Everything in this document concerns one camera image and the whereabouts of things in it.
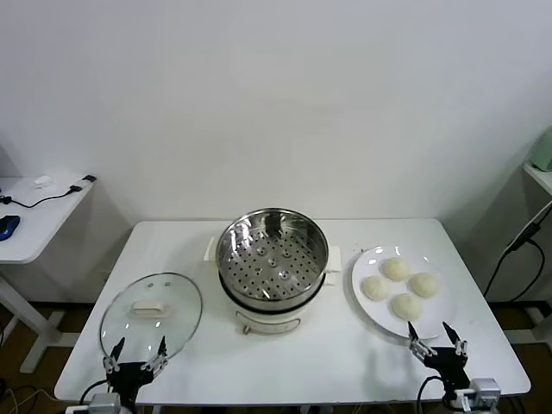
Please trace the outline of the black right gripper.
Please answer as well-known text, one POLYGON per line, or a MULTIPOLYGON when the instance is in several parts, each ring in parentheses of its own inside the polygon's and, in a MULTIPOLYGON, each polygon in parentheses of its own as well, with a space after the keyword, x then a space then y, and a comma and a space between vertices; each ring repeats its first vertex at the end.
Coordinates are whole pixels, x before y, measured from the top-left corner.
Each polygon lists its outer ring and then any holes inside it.
POLYGON ((424 358, 424 365, 436 370, 443 382, 445 398, 455 399, 456 390, 467 389, 470 379, 465 372, 467 364, 467 342, 462 340, 448 323, 442 323, 452 346, 432 348, 424 344, 411 322, 408 322, 408 349, 416 358, 424 358))

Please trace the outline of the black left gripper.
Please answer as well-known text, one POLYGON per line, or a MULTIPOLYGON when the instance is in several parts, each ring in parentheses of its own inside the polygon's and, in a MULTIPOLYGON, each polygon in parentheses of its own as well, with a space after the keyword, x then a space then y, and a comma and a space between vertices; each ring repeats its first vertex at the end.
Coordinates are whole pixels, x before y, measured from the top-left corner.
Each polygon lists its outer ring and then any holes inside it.
POLYGON ((162 336, 157 354, 145 362, 129 362, 118 366, 118 358, 124 347, 125 338, 111 349, 103 358, 106 379, 114 393, 120 397, 122 405, 135 405, 141 387, 153 382, 154 373, 160 372, 167 362, 166 337, 162 336))

